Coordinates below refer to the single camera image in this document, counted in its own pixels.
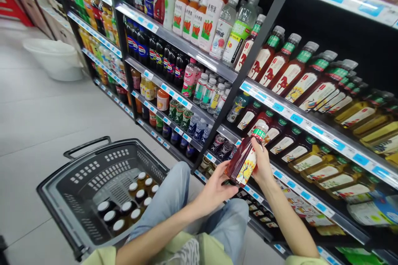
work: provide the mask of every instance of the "red juice bottle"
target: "red juice bottle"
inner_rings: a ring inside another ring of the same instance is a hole
[[[244,187],[248,182],[250,175],[257,165],[257,156],[253,150],[251,138],[255,137],[257,143],[261,145],[265,134],[268,131],[266,124],[260,124],[256,127],[250,137],[243,139],[237,152],[234,154],[229,165],[225,169],[225,174],[238,186]]]

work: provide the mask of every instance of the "basket handle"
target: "basket handle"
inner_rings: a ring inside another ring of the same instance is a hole
[[[99,143],[99,142],[102,142],[102,141],[108,141],[108,144],[110,144],[110,143],[112,142],[110,136],[103,136],[103,137],[101,137],[101,138],[98,138],[98,139],[89,141],[89,142],[84,143],[84,144],[81,144],[81,145],[79,145],[79,146],[76,146],[75,148],[69,149],[68,151],[65,151],[65,152],[63,153],[63,155],[64,155],[65,157],[71,159],[71,160],[74,160],[75,157],[73,157],[71,154],[73,154],[73,153],[75,153],[75,152],[77,152],[77,151],[79,151],[79,150],[81,150],[81,149],[83,149],[83,148],[85,148],[85,147],[91,146],[91,145],[93,145],[93,144],[95,144],[95,143]]]

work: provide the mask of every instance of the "person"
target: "person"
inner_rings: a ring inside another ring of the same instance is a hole
[[[251,139],[257,155],[252,173],[269,203],[277,223],[294,255],[288,265],[327,265],[302,220],[291,208],[276,183],[268,152]],[[249,220],[247,203],[231,199],[237,186],[223,185],[229,161],[217,166],[199,195],[189,204],[190,169],[185,162],[177,163],[169,172],[141,219],[133,226],[124,246],[105,247],[94,251],[84,265],[135,264],[236,264]],[[218,211],[202,224],[197,235],[183,231],[190,223]]]

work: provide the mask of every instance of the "hand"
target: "hand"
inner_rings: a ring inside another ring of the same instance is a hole
[[[200,212],[201,217],[210,214],[222,202],[231,199],[238,193],[239,188],[237,186],[221,185],[225,180],[228,180],[224,171],[229,162],[229,160],[224,161],[216,167],[202,192],[192,202],[196,206],[195,209]]]

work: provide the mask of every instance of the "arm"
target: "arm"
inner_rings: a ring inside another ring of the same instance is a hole
[[[264,146],[261,148],[261,145],[254,138],[251,141],[257,154],[257,167],[252,176],[263,191],[268,204],[271,206],[287,244],[293,254],[297,256],[320,258],[311,234],[290,206],[284,193],[274,180],[274,175],[269,164],[268,151]]]

